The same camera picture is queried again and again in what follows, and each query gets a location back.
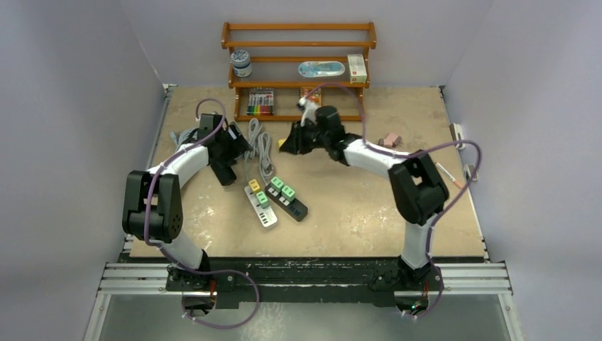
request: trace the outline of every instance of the wooden shelf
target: wooden shelf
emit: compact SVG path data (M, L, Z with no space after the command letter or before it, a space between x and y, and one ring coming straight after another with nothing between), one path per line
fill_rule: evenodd
M358 41L322 41L322 40L232 40L232 31L365 31L366 39ZM254 87L272 88L299 88L317 87L326 82L338 83L355 90L360 104L363 105L363 89L370 87L370 72L368 70L368 52L376 48L376 30L374 23L224 23L221 32L221 47L230 53L234 48L289 48L289 47L323 47L323 48L361 48L366 63L368 77L366 83L349 82L349 68L346 65L347 56L251 56L253 72L248 77L240 78L234 75L230 68L228 86L236 90L235 120L248 121L257 118L260 121L298 121L301 116L246 116L240 115L242 90ZM325 77L321 79L304 78L297 72L296 65L308 60L336 61L345 64L346 72L338 77ZM359 116L344 115L343 121L360 121Z

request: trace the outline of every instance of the gray cable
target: gray cable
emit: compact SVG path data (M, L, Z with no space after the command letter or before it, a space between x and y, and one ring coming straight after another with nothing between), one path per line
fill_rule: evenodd
M170 133L170 137L173 140L173 143L175 144L175 151L180 149L180 146L184 143L184 141L186 141L186 139L188 139L188 136L190 136L190 134L192 134L194 130L195 128L186 129L183 132L181 132L179 136L174 131Z
M251 178L248 175L247 160L251 160L256 156L259 157L259 175L263 182L267 185L270 178L274 175L274 165L270 157L270 149L272 148L272 138L267 132L261 132L263 125L259 120L252 119L248 123L248 143L251 145L251 150L244 154L244 173L248 181Z

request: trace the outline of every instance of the yellow object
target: yellow object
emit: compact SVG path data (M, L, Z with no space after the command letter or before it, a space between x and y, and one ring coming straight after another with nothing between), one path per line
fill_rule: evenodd
M255 194L257 194L257 192L259 192L259 190L261 190L261 187L259 187L259 183L255 179L249 181L248 186L251 187L251 190Z

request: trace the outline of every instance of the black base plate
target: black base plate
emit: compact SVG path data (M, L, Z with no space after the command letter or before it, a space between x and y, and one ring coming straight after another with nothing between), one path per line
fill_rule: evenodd
M394 292L422 292L426 281L436 288L435 271L410 278L400 271L399 257L374 258L277 258L213 257L212 270L234 269L247 273L258 285L262 302L371 303L396 305ZM254 302L250 283L236 275L214 276L218 309L238 308ZM206 278L169 278L168 291L209 290Z

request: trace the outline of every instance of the small white object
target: small white object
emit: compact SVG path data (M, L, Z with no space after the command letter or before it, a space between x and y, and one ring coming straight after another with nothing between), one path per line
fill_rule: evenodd
M319 108L318 104L314 101L310 101L305 97L301 97L297 106L300 110L303 110L303 115L301 115L301 126L305 126L305 120L309 119L312 122L316 122L316 110Z
M462 130L462 126L457 123L452 123L449 125L449 131L451 132L451 137L454 141L464 140L464 130ZM466 148L465 144L457 144L456 148L461 151Z
M272 210L272 207L268 206L268 208L262 208L250 186L245 187L245 194L248 201L253 205L253 209L255 209L255 213L257 213L257 217L259 218L259 221L261 221L263 227L272 228L276 226L278 218L276 217L274 210Z

